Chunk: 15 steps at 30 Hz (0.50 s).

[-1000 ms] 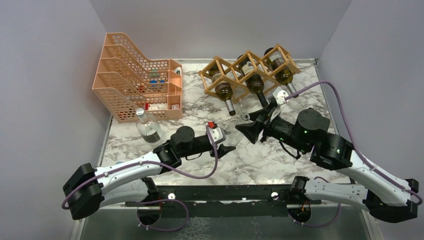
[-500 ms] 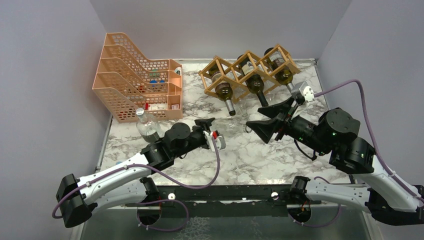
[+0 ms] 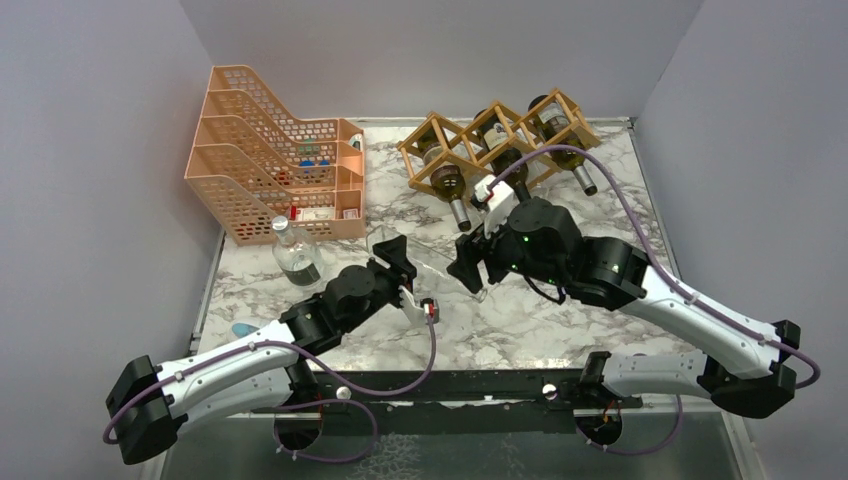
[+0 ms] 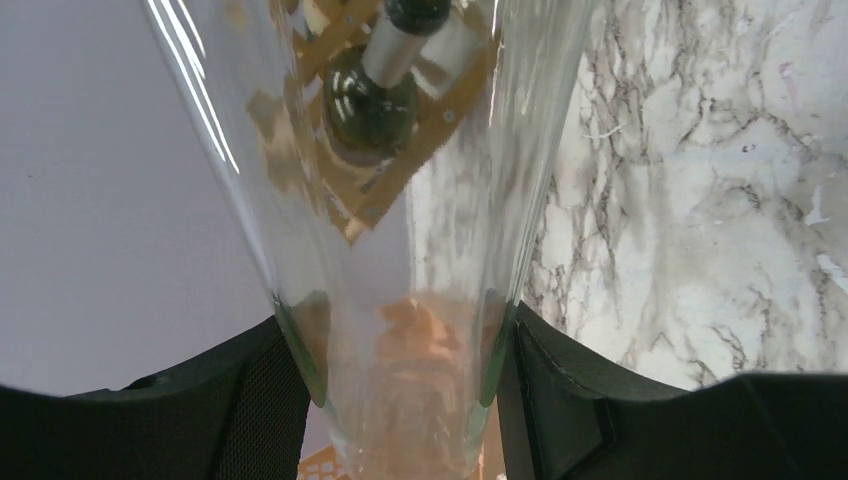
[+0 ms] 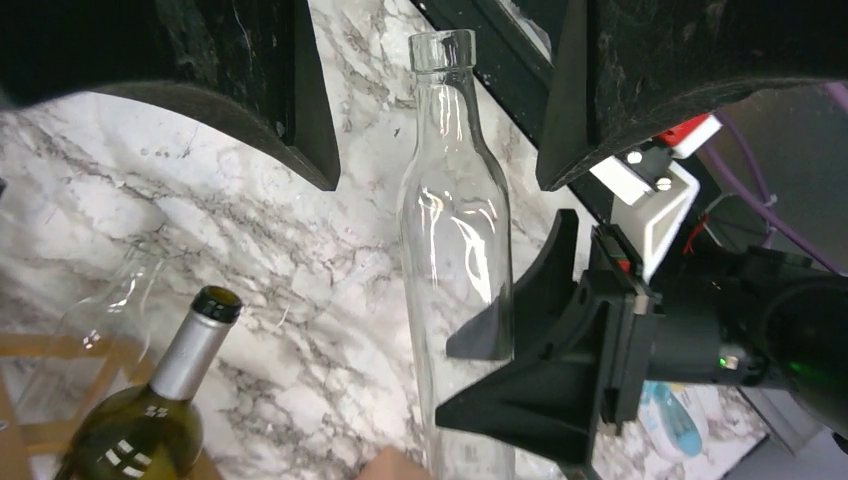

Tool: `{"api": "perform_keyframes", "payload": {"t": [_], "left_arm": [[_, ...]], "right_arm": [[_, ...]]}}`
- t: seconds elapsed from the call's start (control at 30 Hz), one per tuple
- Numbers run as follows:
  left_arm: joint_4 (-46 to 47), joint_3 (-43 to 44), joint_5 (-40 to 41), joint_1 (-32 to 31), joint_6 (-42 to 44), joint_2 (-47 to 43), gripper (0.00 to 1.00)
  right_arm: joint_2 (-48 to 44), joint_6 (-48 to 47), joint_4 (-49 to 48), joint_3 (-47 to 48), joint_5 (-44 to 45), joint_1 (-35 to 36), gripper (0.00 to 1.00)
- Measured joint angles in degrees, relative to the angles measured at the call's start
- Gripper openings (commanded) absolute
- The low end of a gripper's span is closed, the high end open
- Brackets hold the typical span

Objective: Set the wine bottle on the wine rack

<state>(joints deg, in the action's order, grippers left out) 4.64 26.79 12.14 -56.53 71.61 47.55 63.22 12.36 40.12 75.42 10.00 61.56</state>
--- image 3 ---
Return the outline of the green wine bottle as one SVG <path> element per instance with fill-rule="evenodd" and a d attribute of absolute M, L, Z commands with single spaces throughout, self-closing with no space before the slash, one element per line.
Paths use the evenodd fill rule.
<path fill-rule="evenodd" d="M 539 131 L 544 140 L 550 140 L 570 126 L 572 121 L 560 104 L 557 101 L 552 101 L 531 119 L 531 123 Z M 570 132 L 568 136 L 563 137 L 560 144 L 571 145 L 581 149 L 585 148 L 580 137 L 574 132 Z M 584 158 L 582 156 L 571 151 L 555 151 L 551 154 L 551 158 L 561 169 L 568 170 L 574 175 L 587 196 L 593 196 L 598 192 L 596 184 L 584 166 Z"/>
<path fill-rule="evenodd" d="M 496 114 L 486 117 L 486 120 L 476 130 L 477 135 L 485 144 L 486 151 L 492 151 L 504 144 L 508 139 L 508 133 L 504 123 Z M 522 157 L 522 153 L 515 147 L 505 147 L 498 156 L 490 162 L 495 175 L 500 175 L 514 162 Z M 505 182 L 514 190 L 520 202 L 530 200 L 531 195 L 527 187 L 529 169 L 527 164 L 517 167 L 506 178 Z"/>
<path fill-rule="evenodd" d="M 422 153 L 425 166 L 434 164 L 443 152 L 441 142 L 438 140 L 434 129 L 426 131 L 419 138 L 417 148 Z M 449 205 L 458 229 L 461 232 L 469 231 L 472 222 L 463 202 L 466 183 L 462 170 L 457 165 L 445 161 L 432 171 L 429 180 L 435 195 Z"/>

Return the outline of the small clear bottle silver cap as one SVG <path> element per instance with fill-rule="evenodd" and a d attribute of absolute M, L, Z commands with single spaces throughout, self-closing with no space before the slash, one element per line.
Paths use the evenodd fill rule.
<path fill-rule="evenodd" d="M 324 262 L 310 233 L 283 215 L 272 219 L 271 229 L 276 235 L 272 254 L 287 280 L 298 287 L 318 284 L 323 278 Z"/>

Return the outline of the green wine bottle back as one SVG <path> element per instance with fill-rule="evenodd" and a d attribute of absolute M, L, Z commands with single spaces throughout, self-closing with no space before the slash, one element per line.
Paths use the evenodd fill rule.
<path fill-rule="evenodd" d="M 504 123 L 496 114 L 486 117 L 486 120 L 476 130 L 477 135 L 485 144 L 486 151 L 492 151 L 504 144 L 508 139 L 508 133 Z M 505 147 L 498 156 L 490 162 L 495 175 L 500 175 L 514 162 L 522 157 L 522 153 L 515 147 Z M 529 169 L 527 164 L 517 167 L 506 178 L 505 182 L 514 190 L 520 202 L 530 200 L 531 195 L 527 187 Z"/>

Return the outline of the green wine bottle front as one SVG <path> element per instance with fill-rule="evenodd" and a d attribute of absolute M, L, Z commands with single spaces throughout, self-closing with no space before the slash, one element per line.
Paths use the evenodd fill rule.
<path fill-rule="evenodd" d="M 539 131 L 544 140 L 550 140 L 570 126 L 572 121 L 560 104 L 557 101 L 552 101 L 531 119 L 531 123 Z M 563 137 L 560 144 L 571 145 L 581 149 L 585 148 L 580 137 L 574 132 L 570 132 L 568 136 Z M 582 156 L 571 151 L 555 151 L 551 154 L 551 158 L 561 169 L 568 170 L 574 175 L 587 196 L 593 196 L 598 192 L 596 184 L 584 166 L 584 158 Z"/>

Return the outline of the round clear glass bottle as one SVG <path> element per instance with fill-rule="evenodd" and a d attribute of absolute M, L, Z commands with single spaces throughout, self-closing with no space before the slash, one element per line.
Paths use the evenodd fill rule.
<path fill-rule="evenodd" d="M 417 298 L 434 297 L 439 302 L 446 303 L 460 300 L 482 303 L 486 299 L 486 288 L 472 293 L 459 280 L 448 274 L 447 267 L 451 263 L 448 256 L 422 244 L 411 235 L 405 234 L 405 237 L 406 258 L 417 270 L 417 277 L 413 281 Z"/>

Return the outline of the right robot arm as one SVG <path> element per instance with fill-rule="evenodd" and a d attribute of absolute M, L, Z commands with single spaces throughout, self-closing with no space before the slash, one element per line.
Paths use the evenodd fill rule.
<path fill-rule="evenodd" d="M 521 202 L 494 231 L 479 226 L 455 248 L 447 271 L 472 293 L 516 274 L 584 305 L 645 320 L 694 346 L 675 355 L 591 353 L 576 383 L 589 406 L 636 394 L 684 395 L 764 419 L 795 396 L 797 374 L 786 365 L 785 350 L 798 347 L 798 325 L 756 321 L 697 295 L 631 244 L 583 235 L 563 206 L 541 198 Z"/>

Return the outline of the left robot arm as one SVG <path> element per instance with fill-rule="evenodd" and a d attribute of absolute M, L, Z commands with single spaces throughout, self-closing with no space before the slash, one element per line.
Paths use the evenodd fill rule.
<path fill-rule="evenodd" d="M 134 465 L 219 418 L 316 406 L 318 384 L 309 365 L 383 307 L 433 327 L 438 303 L 413 294 L 417 270 L 407 258 L 406 236 L 376 244 L 374 254 L 365 265 L 343 268 L 323 291 L 250 335 L 161 364 L 147 355 L 130 361 L 107 397 L 103 442 L 118 446 L 124 463 Z"/>

